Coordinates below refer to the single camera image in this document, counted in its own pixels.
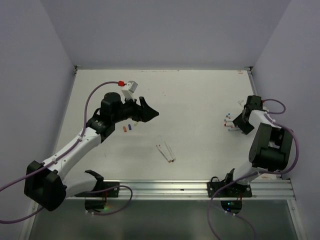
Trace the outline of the orange marker pen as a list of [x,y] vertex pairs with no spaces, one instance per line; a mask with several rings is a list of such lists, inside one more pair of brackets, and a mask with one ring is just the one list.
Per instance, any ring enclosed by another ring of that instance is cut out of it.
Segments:
[[171,157],[170,157],[170,155],[167,153],[167,152],[165,152],[162,148],[161,148],[161,146],[160,145],[156,145],[156,148],[157,148],[157,150],[160,152],[160,154],[164,157],[164,159],[168,162],[168,163],[171,163]]

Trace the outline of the yellow marker pen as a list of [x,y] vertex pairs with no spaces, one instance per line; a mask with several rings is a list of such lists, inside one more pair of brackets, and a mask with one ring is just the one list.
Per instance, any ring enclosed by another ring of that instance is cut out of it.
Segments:
[[170,157],[171,157],[171,162],[175,162],[176,161],[176,156],[175,156],[175,154],[173,153],[173,151],[172,151],[172,149],[171,149],[171,147],[166,143],[166,142],[164,142],[164,144],[165,144],[165,146],[166,146],[166,148],[167,148],[167,150],[168,150],[168,153],[169,153],[169,155],[170,155]]

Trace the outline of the light blue capped marker pen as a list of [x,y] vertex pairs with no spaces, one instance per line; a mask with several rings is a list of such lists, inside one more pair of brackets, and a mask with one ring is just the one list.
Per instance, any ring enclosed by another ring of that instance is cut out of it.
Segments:
[[238,130],[237,128],[229,128],[229,129],[228,129],[229,132],[237,131],[237,130]]

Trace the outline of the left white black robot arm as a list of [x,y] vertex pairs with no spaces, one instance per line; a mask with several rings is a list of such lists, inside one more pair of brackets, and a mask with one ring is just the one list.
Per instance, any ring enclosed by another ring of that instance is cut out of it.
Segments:
[[100,107],[85,123],[71,142],[41,163],[33,161],[26,169],[24,194],[48,211],[78,194],[99,196],[104,190],[104,178],[93,170],[86,170],[75,180],[67,180],[70,170],[91,150],[104,142],[116,129],[116,124],[127,119],[149,122],[159,115],[144,97],[121,100],[116,92],[104,95]]

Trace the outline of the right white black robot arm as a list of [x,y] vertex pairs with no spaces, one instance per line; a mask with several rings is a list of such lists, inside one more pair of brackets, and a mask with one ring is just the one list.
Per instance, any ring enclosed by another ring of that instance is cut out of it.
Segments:
[[260,96],[248,96],[242,112],[232,121],[243,134],[255,131],[255,136],[248,161],[233,168],[222,181],[227,196],[235,196],[241,188],[248,188],[250,182],[262,174],[283,172],[289,163],[294,138],[288,129],[271,118],[264,102]]

